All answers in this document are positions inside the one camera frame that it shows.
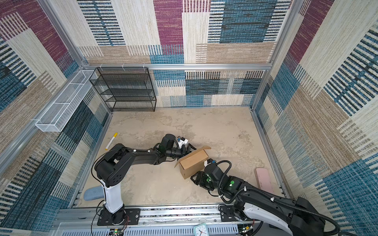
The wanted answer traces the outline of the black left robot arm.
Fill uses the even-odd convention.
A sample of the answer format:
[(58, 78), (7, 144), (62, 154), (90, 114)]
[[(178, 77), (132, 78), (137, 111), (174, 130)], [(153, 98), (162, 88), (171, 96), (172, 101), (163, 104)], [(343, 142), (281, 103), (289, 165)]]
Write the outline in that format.
[(166, 134), (150, 149), (135, 149), (116, 144), (94, 163), (98, 180), (104, 192), (104, 206), (99, 213), (98, 226), (137, 225), (141, 209), (126, 209), (121, 196), (121, 182), (133, 165), (159, 165), (179, 160), (196, 148), (183, 137)]

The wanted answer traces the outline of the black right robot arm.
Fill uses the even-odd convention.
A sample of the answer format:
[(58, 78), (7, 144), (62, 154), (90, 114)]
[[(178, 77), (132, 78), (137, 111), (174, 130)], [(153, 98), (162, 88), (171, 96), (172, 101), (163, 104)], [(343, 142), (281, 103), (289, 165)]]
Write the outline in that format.
[(259, 220), (279, 228), (292, 236), (334, 236), (340, 233), (339, 224), (320, 214), (306, 199), (284, 198), (252, 186), (247, 181), (228, 175), (231, 162), (209, 163), (203, 171), (191, 175), (191, 180), (220, 198), (222, 207), (231, 206), (232, 217), (239, 221)]

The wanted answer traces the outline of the brown cardboard box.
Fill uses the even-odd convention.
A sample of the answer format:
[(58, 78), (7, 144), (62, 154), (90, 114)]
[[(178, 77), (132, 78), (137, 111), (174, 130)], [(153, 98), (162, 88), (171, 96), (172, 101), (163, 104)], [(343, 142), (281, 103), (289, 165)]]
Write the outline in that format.
[(211, 147), (209, 146), (203, 146), (179, 159), (175, 167), (179, 167), (184, 180), (205, 168), (204, 163), (209, 159), (209, 155), (206, 151), (210, 149)]

